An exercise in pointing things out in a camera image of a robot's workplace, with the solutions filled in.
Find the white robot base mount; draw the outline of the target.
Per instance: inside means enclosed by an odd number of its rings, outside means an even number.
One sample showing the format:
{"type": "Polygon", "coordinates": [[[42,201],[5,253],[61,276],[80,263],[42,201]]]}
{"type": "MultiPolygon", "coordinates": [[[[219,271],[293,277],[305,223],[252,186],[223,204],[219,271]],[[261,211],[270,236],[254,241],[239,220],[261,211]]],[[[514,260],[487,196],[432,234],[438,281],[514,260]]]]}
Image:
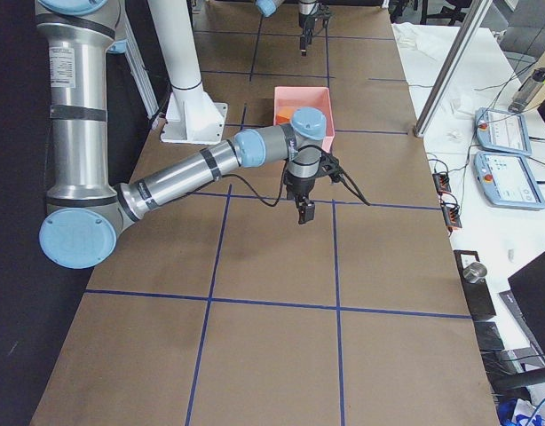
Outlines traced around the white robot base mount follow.
{"type": "Polygon", "coordinates": [[[162,141],[214,145],[223,135],[227,104],[204,90],[185,1],[148,3],[170,80],[171,95],[162,141]]]}

